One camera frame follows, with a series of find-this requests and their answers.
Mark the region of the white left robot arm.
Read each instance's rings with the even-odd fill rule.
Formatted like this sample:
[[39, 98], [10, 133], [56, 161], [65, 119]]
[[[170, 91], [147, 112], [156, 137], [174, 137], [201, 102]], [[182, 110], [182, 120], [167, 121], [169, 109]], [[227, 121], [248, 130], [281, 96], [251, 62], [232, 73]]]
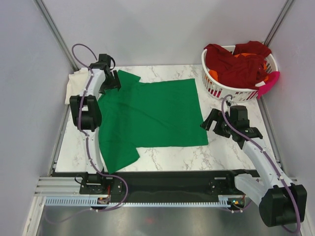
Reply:
[[86, 159], [85, 171], [96, 174], [105, 169], [99, 148], [99, 128], [102, 115], [98, 105], [100, 95], [121, 88], [115, 64], [95, 62], [88, 67], [88, 77], [78, 95], [69, 98], [74, 126], [81, 132]]

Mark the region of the green t shirt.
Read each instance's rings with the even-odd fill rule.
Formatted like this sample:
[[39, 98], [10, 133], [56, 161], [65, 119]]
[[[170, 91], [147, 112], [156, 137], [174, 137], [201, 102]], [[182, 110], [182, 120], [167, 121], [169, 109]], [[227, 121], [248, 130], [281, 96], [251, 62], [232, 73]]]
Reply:
[[142, 83], [118, 71], [119, 90], [103, 94], [99, 149], [110, 174], [136, 162], [138, 148], [206, 146], [195, 79]]

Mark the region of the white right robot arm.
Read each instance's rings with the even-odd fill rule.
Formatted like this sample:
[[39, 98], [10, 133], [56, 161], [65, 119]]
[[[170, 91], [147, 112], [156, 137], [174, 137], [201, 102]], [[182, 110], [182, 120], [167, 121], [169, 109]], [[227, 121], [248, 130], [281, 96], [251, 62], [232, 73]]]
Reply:
[[213, 132], [219, 136], [232, 138], [239, 148], [250, 158], [262, 182], [259, 183], [245, 171], [235, 171], [234, 176], [225, 181], [230, 193], [243, 192], [259, 208], [259, 214], [268, 227], [295, 223], [300, 228], [305, 219], [307, 191], [284, 173], [266, 150], [265, 141], [256, 127], [250, 126], [248, 110], [235, 105], [229, 112], [212, 109], [201, 128], [208, 131], [215, 122]]

